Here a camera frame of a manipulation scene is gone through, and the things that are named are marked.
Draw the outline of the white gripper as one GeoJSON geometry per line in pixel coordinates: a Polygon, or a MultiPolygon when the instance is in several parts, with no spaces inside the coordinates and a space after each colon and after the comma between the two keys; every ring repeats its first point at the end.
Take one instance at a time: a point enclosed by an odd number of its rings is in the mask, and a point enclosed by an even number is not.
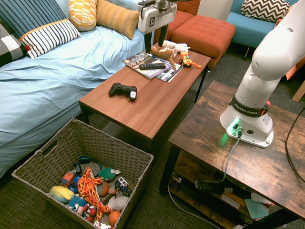
{"type": "Polygon", "coordinates": [[[138,11],[140,12],[138,29],[145,33],[145,52],[150,53],[152,31],[160,28],[158,45],[162,47],[168,24],[176,16],[177,4],[168,0],[142,0],[138,3],[138,11]]]}

